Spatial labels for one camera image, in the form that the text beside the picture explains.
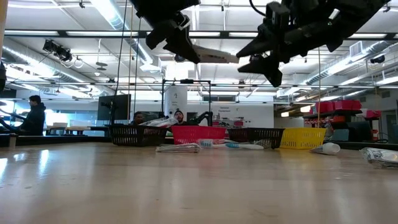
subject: table surface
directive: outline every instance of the table surface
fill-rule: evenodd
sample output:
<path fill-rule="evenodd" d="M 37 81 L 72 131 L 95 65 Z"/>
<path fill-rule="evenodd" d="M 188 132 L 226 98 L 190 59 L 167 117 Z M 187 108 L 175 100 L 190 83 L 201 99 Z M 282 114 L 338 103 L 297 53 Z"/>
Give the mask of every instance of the table surface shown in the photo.
<path fill-rule="evenodd" d="M 17 147 L 0 151 L 0 223 L 395 223 L 397 177 L 358 151 Z"/>

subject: yellow basket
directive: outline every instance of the yellow basket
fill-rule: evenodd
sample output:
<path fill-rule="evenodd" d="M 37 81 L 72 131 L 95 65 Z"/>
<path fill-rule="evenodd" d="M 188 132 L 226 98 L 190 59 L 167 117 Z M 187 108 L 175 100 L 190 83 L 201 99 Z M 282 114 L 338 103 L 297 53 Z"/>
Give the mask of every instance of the yellow basket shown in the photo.
<path fill-rule="evenodd" d="M 326 128 L 286 128 L 282 136 L 281 148 L 313 149 L 323 144 Z"/>

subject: black basket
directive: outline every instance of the black basket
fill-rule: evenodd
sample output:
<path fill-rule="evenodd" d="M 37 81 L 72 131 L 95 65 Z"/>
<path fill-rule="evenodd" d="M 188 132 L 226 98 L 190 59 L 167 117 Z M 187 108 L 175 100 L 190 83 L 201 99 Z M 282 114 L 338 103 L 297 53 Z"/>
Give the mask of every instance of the black basket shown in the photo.
<path fill-rule="evenodd" d="M 167 128 L 114 125 L 110 127 L 112 143 L 118 146 L 158 146 L 164 143 Z"/>
<path fill-rule="evenodd" d="M 265 140 L 271 148 L 279 148 L 284 128 L 235 128 L 229 129 L 229 139 L 236 142 Z"/>

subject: air duct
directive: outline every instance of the air duct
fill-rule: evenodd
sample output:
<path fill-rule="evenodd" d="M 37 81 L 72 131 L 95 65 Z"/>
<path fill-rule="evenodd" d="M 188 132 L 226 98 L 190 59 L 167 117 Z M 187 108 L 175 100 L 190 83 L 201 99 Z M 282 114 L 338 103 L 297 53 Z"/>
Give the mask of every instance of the air duct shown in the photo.
<path fill-rule="evenodd" d="M 15 63 L 30 65 L 32 67 L 32 71 L 37 74 L 49 77 L 52 75 L 58 75 L 61 79 L 61 82 L 95 82 L 94 80 L 75 72 L 70 68 L 65 68 L 64 66 L 60 65 L 59 62 L 56 62 L 48 57 L 44 58 L 43 55 L 28 49 L 26 46 L 18 44 L 11 39 L 4 39 L 2 49 L 3 52 L 12 55 Z M 114 91 L 106 86 L 97 86 L 97 89 L 100 91 L 105 91 L 108 95 L 114 94 Z"/>
<path fill-rule="evenodd" d="M 316 70 L 309 74 L 309 78 L 304 80 L 299 85 L 312 85 L 315 82 L 318 82 L 321 79 L 329 77 L 333 74 L 336 74 L 344 69 L 349 68 L 350 66 L 354 65 L 355 63 L 366 60 L 369 58 L 374 58 L 378 54 L 382 53 L 383 50 L 386 50 L 388 47 L 398 43 L 395 40 L 388 40 L 388 41 L 379 41 L 375 44 L 372 42 L 357 42 L 356 44 L 350 47 L 350 52 L 340 56 L 339 58 L 327 63 L 322 69 L 321 73 Z M 287 88 L 284 90 L 279 90 L 277 92 L 277 97 L 291 95 L 296 91 L 299 91 L 300 88 Z"/>
<path fill-rule="evenodd" d="M 123 23 L 124 29 L 127 31 L 130 30 L 129 25 L 127 22 L 124 22 L 124 18 L 120 15 L 118 5 L 115 3 L 114 0 L 90 0 L 94 7 L 98 10 L 98 12 L 107 20 L 107 22 L 111 25 L 114 30 L 123 30 Z M 138 43 L 136 39 L 124 39 L 128 45 L 136 52 L 138 58 L 144 64 L 152 64 L 153 59 L 152 57 L 146 52 L 146 50 L 142 47 L 141 44 Z"/>

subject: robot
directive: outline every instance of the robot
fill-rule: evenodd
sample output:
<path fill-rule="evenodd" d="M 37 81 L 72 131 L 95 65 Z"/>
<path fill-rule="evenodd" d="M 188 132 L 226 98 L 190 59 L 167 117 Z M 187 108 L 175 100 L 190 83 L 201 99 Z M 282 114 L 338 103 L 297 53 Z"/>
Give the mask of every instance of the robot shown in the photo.
<path fill-rule="evenodd" d="M 361 28 L 390 0 L 282 0 L 271 2 L 263 13 L 258 35 L 239 51 L 237 58 L 251 56 L 250 63 L 238 68 L 243 73 L 266 76 L 274 87 L 282 83 L 279 63 L 289 63 L 294 56 L 306 56 L 309 50 L 326 45 L 336 50 L 345 38 Z M 131 0 L 137 16 L 154 29 L 146 38 L 154 49 L 166 40 L 164 49 L 193 63 L 203 62 L 189 39 L 189 18 L 180 11 L 200 4 L 200 0 Z M 330 18 L 334 10 L 339 13 Z"/>

